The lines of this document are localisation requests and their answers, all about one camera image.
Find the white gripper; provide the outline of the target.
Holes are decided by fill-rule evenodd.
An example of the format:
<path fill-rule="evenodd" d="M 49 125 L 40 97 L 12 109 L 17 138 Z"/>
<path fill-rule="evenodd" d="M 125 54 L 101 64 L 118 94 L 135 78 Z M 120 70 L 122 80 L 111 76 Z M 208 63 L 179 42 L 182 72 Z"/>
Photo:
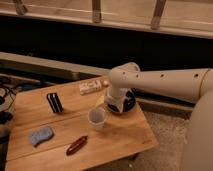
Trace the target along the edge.
<path fill-rule="evenodd" d="M 96 101 L 95 107 L 105 106 L 105 102 L 115 106 L 122 105 L 128 91 L 128 88 L 116 88 L 114 86 L 109 86 L 106 90 L 105 97 L 104 95 L 100 96 Z"/>

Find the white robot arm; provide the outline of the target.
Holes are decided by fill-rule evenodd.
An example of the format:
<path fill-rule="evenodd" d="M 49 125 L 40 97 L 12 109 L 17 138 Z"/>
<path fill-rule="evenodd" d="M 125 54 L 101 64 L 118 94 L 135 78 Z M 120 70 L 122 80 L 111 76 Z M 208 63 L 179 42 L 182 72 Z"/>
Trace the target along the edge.
<path fill-rule="evenodd" d="M 111 69 L 108 80 L 104 101 L 119 113 L 132 88 L 193 103 L 180 171 L 213 171 L 213 68 L 141 72 L 129 62 Z"/>

